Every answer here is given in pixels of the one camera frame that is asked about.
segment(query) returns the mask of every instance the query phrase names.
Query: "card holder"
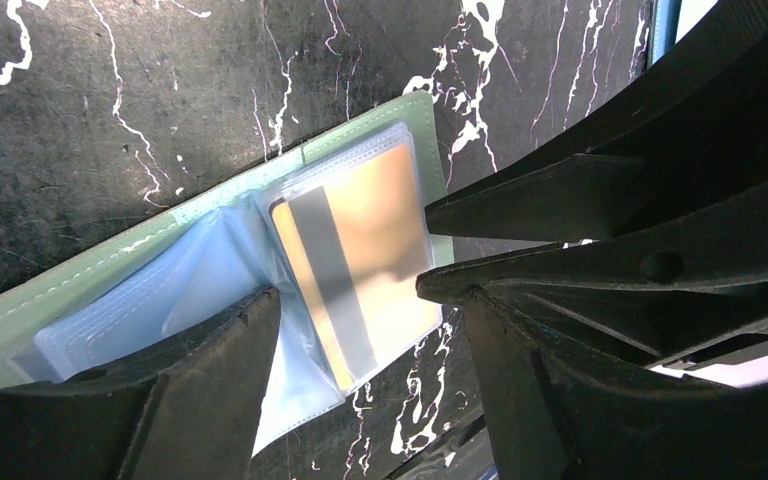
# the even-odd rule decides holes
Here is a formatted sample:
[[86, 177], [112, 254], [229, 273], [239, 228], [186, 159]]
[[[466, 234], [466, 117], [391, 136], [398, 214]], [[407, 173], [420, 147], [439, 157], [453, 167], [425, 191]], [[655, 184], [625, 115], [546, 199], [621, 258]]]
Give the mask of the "card holder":
[[[333, 185], [327, 185], [323, 179], [374, 166], [373, 160], [386, 155], [394, 146], [410, 153], [403, 156], [410, 161], [403, 161], [401, 178], [412, 176], [408, 184], [414, 189], [412, 202], [418, 205], [414, 212], [421, 215], [422, 206], [445, 194], [445, 185], [434, 134], [432, 101], [427, 93], [415, 92], [234, 177], [0, 295], [0, 388], [34, 380], [61, 381], [209, 318], [261, 286], [276, 285], [282, 305], [279, 341], [254, 452], [344, 402], [348, 393], [410, 348], [412, 338], [433, 329], [439, 318], [435, 317], [436, 311], [429, 310], [427, 315], [403, 316], [413, 321], [398, 325], [364, 311], [377, 311], [375, 301], [369, 299], [374, 300], [374, 296], [366, 295], [366, 289], [377, 284], [366, 278], [374, 275], [363, 276], [364, 268], [368, 273], [374, 267], [364, 266], [363, 260], [379, 258], [379, 253], [386, 249], [370, 246], [369, 252], [379, 253], [356, 255], [366, 252], [364, 242], [352, 243], [352, 236], [344, 233], [343, 220], [350, 218], [351, 212], [338, 208], [338, 214], [332, 215], [335, 228], [331, 233], [338, 236], [349, 271], [361, 273], [360, 277], [351, 277], [346, 285], [352, 286], [361, 305], [361, 315], [355, 318], [363, 318], [361, 327], [369, 341], [359, 350], [362, 354], [349, 351], [346, 341], [322, 341], [324, 330], [311, 321], [308, 299], [298, 288], [297, 274], [285, 255], [271, 209], [267, 206], [264, 210], [264, 198], [268, 197], [264, 192], [276, 191], [270, 186], [290, 187], [283, 191], [281, 199], [273, 198], [272, 203], [285, 201], [287, 211], [293, 214], [293, 224], [302, 220], [297, 233], [307, 237], [310, 229], [304, 225], [306, 216], [298, 210], [303, 208], [299, 203], [301, 197], [322, 189], [330, 206], [352, 206], [351, 202], [335, 200], [340, 194], [351, 196], [348, 187], [355, 186], [352, 182], [343, 182], [347, 188], [340, 190], [331, 188]], [[384, 178], [387, 167], [396, 163], [392, 159], [379, 162], [378, 170], [370, 167], [367, 177]], [[375, 182], [366, 183], [371, 185], [369, 188], [377, 186]], [[386, 190], [377, 198], [388, 198]], [[384, 204], [374, 196], [370, 198], [372, 205], [363, 209], [379, 212]], [[355, 207], [361, 207], [361, 203], [355, 203]], [[420, 266], [452, 261], [451, 239], [427, 236], [424, 222], [419, 221], [420, 231], [417, 216], [412, 218], [411, 231], [419, 232], [416, 237], [423, 237], [419, 242], [422, 248], [414, 250], [416, 258], [405, 262], [410, 268], [391, 269], [383, 280], [378, 279], [382, 280], [380, 284], [400, 285], [403, 290], [399, 290], [399, 295], [408, 286], [413, 291], [412, 276]], [[393, 244], [380, 234], [367, 238], [383, 239], [381, 243], [385, 246]], [[305, 250], [307, 256], [318, 254], [316, 249]], [[321, 318], [326, 320], [323, 325], [330, 325], [336, 332], [335, 337], [351, 333], [351, 323], [341, 322], [344, 315]], [[419, 333], [405, 332], [389, 339], [381, 334], [405, 330], [406, 325]], [[337, 354], [333, 359], [326, 353], [326, 347]], [[338, 382], [335, 370], [340, 368], [349, 375]]]
[[260, 198], [344, 394], [439, 326], [439, 306], [414, 290], [416, 275], [434, 261], [404, 123], [289, 176]]

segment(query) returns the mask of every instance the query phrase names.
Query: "stitching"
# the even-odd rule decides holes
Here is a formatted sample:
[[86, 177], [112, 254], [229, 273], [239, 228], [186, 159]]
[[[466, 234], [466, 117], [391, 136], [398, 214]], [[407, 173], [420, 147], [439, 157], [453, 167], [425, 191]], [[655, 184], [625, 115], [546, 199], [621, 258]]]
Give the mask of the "stitching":
[[129, 251], [128, 249], [134, 248], [135, 245], [146, 243], [149, 240], [151, 240], [152, 238], [156, 237], [157, 235], [160, 235], [161, 233], [164, 233], [167, 230], [171, 230], [172, 228], [175, 228], [177, 226], [178, 226], [177, 223], [173, 223], [173, 224], [168, 225], [168, 226], [166, 226], [166, 227], [164, 227], [164, 228], [162, 228], [162, 229], [160, 229], [160, 230], [158, 230], [158, 231], [156, 231], [156, 232], [154, 232], [154, 233], [152, 233], [152, 234], [150, 234], [150, 235], [148, 235], [146, 237], [143, 237], [143, 238], [137, 240], [136, 242], [134, 242], [133, 244], [131, 244], [128, 247], [119, 249], [116, 253], [111, 254], [107, 258], [103, 258], [103, 259], [99, 260], [97, 263], [95, 263], [94, 265], [90, 265], [89, 267], [87, 267], [87, 268], [81, 270], [80, 272], [72, 275], [71, 277], [67, 278], [66, 280], [63, 280], [62, 282], [60, 282], [59, 285], [55, 285], [55, 286], [49, 288], [48, 290], [46, 290], [45, 292], [39, 293], [36, 296], [34, 296], [33, 298], [31, 298], [31, 299], [29, 299], [29, 300], [19, 304], [18, 306], [14, 307], [14, 308], [11, 308], [10, 310], [7, 310], [6, 312], [4, 312], [3, 314], [0, 315], [0, 320], [9, 317], [10, 315], [16, 313], [19, 310], [22, 310], [24, 307], [26, 307], [26, 306], [28, 306], [28, 305], [30, 305], [32, 303], [37, 302], [42, 297], [45, 297], [45, 296], [51, 294], [52, 292], [54, 292], [55, 290], [65, 286], [66, 284], [68, 284], [72, 280], [80, 277], [81, 275], [89, 272], [90, 270], [93, 270], [94, 268], [100, 267], [102, 264], [107, 263], [107, 262], [113, 260], [114, 258], [122, 255], [123, 253], [130, 254], [133, 250]]
[[[153, 278], [154, 278], [154, 277], [156, 277], [157, 275], [158, 275], [158, 274], [157, 274], [157, 272], [154, 272], [154, 273], [152, 273], [152, 274], [149, 276], [149, 279], [153, 279]], [[112, 312], [114, 312], [114, 313], [116, 313], [116, 314], [118, 314], [118, 313], [120, 313], [120, 312], [121, 312], [121, 309], [119, 309], [119, 310], [114, 310], [114, 309], [111, 309], [111, 311], [112, 311]], [[74, 355], [74, 348], [73, 348], [73, 345], [75, 344], [75, 342], [77, 342], [77, 339], [78, 339], [78, 337], [79, 337], [79, 336], [81, 336], [81, 335], [83, 335], [83, 334], [85, 334], [85, 333], [87, 333], [87, 332], [92, 332], [92, 329], [93, 329], [94, 327], [95, 327], [95, 326], [94, 326], [94, 325], [92, 325], [92, 324], [84, 325], [83, 327], [80, 327], [80, 328], [78, 328], [77, 330], [75, 330], [74, 332], [72, 332], [72, 333], [69, 335], [69, 337], [67, 337], [67, 339], [66, 339], [66, 351], [65, 351], [65, 355], [66, 355], [66, 358], [67, 358], [67, 359], [68, 359], [70, 356], [73, 356], [73, 355]]]
[[[297, 175], [290, 180], [283, 183], [281, 190], [285, 199], [291, 199], [299, 194], [310, 190], [322, 183], [322, 178], [328, 175], [339, 173], [345, 168], [353, 168], [360, 165], [366, 160], [377, 157], [381, 153], [393, 148], [394, 141], [401, 137], [397, 137], [401, 133], [396, 130], [395, 126], [390, 127], [381, 133], [379, 133], [373, 140], [368, 140], [368, 145], [365, 148], [361, 148], [355, 145], [346, 150], [336, 150], [329, 152], [328, 155], [324, 155], [323, 158], [328, 158], [330, 164], [316, 163], [312, 165], [309, 170], [305, 170], [305, 174], [310, 176], [305, 177]], [[404, 132], [409, 134], [410, 130], [407, 126], [404, 127]], [[340, 159], [340, 162], [332, 162], [332, 160]]]
[[397, 108], [394, 108], [393, 110], [389, 110], [389, 111], [386, 111], [386, 112], [381, 113], [379, 115], [376, 115], [374, 117], [371, 117], [369, 119], [366, 119], [366, 120], [363, 121], [363, 123], [359, 123], [356, 127], [352, 128], [350, 130], [346, 130], [345, 132], [341, 133], [340, 135], [332, 138], [331, 140], [328, 140], [326, 143], [323, 143], [321, 146], [313, 146], [313, 147], [308, 148], [308, 151], [310, 152], [310, 155], [315, 156], [316, 154], [318, 154], [322, 150], [330, 148], [335, 143], [337, 143], [339, 141], [342, 141], [347, 136], [354, 134], [358, 130], [366, 128], [370, 123], [374, 123], [374, 122], [378, 121], [381, 118], [394, 115], [399, 110], [405, 109], [405, 108], [410, 107], [412, 105], [416, 105], [416, 103], [417, 102], [415, 102], [415, 101], [408, 102], [408, 103], [406, 103], [404, 105], [401, 105], [401, 106], [399, 106]]
[[114, 328], [116, 328], [116, 326], [117, 326], [117, 325], [121, 325], [121, 324], [122, 324], [122, 322], [124, 322], [124, 321], [125, 321], [125, 319], [127, 319], [127, 318], [128, 318], [130, 315], [131, 315], [131, 314], [133, 314], [133, 313], [134, 313], [134, 312], [135, 312], [135, 311], [136, 311], [138, 308], [140, 308], [141, 306], [143, 306], [143, 304], [145, 304], [145, 302], [147, 302], [147, 301], [148, 301], [150, 298], [154, 297], [154, 295], [155, 295], [155, 294], [156, 294], [158, 291], [160, 291], [160, 289], [162, 289], [162, 288], [163, 288], [163, 287], [164, 287], [164, 286], [165, 286], [167, 283], [169, 283], [169, 280], [171, 280], [171, 279], [172, 279], [172, 277], [175, 275], [175, 273], [177, 273], [177, 272], [178, 272], [178, 270], [180, 270], [182, 267], [183, 267], [183, 262], [178, 262], [178, 265], [177, 265], [177, 266], [176, 266], [176, 267], [175, 267], [175, 268], [174, 268], [174, 269], [173, 269], [171, 272], [169, 272], [169, 273], [167, 274], [166, 278], [165, 278], [165, 279], [163, 279], [163, 281], [160, 283], [160, 285], [158, 285], [157, 287], [155, 287], [155, 288], [154, 288], [154, 289], [151, 291], [151, 293], [148, 293], [148, 294], [147, 294], [147, 295], [146, 295], [146, 296], [145, 296], [145, 297], [144, 297], [144, 298], [143, 298], [143, 299], [140, 301], [140, 303], [136, 304], [136, 305], [135, 305], [133, 308], [131, 308], [130, 310], [128, 310], [128, 312], [127, 312], [127, 313], [125, 313], [124, 315], [122, 315], [122, 316], [121, 316], [121, 317], [119, 317], [118, 319], [114, 319], [112, 322], [108, 323], [108, 324], [107, 324], [107, 325], [106, 325], [104, 328], [102, 328], [101, 330], [99, 330], [98, 332], [96, 332], [94, 335], [92, 335], [92, 336], [91, 336], [91, 338], [90, 338], [90, 340], [87, 342], [87, 355], [88, 355], [88, 356], [89, 356], [89, 357], [90, 357], [90, 358], [91, 358], [93, 361], [97, 361], [98, 359], [96, 358], [96, 356], [95, 356], [95, 353], [94, 353], [94, 352], [93, 352], [93, 350], [92, 350], [92, 346], [93, 346], [93, 345], [94, 345], [96, 342], [98, 342], [99, 340], [101, 340], [101, 339], [102, 339], [102, 337], [106, 336], [106, 335], [107, 335], [108, 333], [110, 333], [110, 332], [111, 332], [111, 331], [112, 331]]

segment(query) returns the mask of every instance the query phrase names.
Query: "table surface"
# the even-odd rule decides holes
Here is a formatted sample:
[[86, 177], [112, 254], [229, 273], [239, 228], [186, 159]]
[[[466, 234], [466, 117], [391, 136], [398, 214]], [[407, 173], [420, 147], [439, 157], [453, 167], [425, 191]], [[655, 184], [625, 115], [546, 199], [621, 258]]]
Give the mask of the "table surface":
[[[414, 88], [450, 192], [644, 67], [651, 0], [0, 0], [0, 293]], [[456, 239], [458, 260], [513, 242]], [[257, 455], [381, 478], [480, 408], [462, 321]]]

